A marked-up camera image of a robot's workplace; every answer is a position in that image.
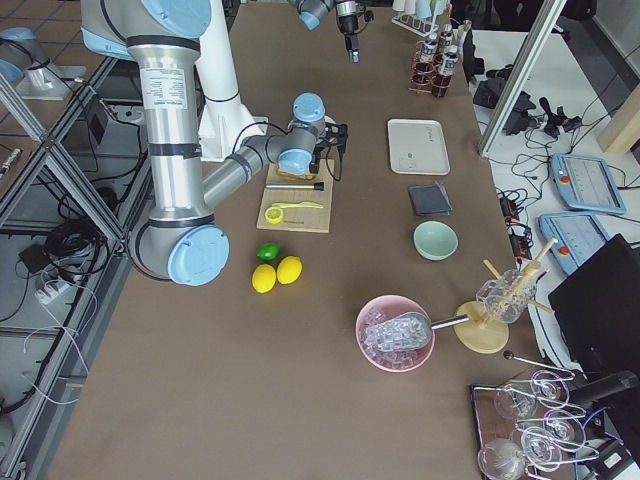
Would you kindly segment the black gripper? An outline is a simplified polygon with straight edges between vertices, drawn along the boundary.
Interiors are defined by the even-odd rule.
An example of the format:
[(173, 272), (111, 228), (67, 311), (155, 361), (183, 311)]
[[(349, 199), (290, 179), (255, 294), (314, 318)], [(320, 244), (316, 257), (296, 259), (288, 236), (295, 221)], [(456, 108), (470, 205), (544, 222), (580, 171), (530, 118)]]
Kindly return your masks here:
[(359, 39), (357, 34), (358, 5), (355, 0), (336, 0), (335, 11), (339, 31), (344, 35), (345, 49), (349, 61), (360, 61)]
[(314, 146), (314, 150), (312, 153), (312, 159), (309, 163), (309, 173), (312, 175), (316, 175), (319, 172), (319, 168), (320, 168), (320, 163), (321, 163), (321, 158), (322, 158), (322, 154), (323, 151), (325, 150), (326, 146), (324, 145), (323, 142), (316, 144)]

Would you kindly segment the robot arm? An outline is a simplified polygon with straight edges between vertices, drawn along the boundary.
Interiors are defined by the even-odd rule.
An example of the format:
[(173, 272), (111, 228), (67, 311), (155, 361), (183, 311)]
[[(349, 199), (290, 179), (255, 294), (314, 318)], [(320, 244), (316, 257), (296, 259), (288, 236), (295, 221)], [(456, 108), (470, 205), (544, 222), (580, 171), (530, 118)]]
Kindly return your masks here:
[(350, 61), (354, 64), (360, 61), (359, 10), (356, 1), (291, 0), (289, 4), (295, 8), (299, 20), (308, 30), (316, 29), (331, 12), (334, 12)]
[(265, 165), (306, 174), (327, 137), (325, 107), (315, 93), (299, 95), (283, 135), (247, 134), (213, 173), (202, 171), (206, 135), (196, 89), (210, 99), (240, 103), (227, 22), (219, 1), (84, 1), (85, 45), (139, 66), (155, 195), (149, 218), (129, 246), (148, 273), (188, 286), (204, 285), (226, 265), (229, 240), (214, 225), (214, 209)]

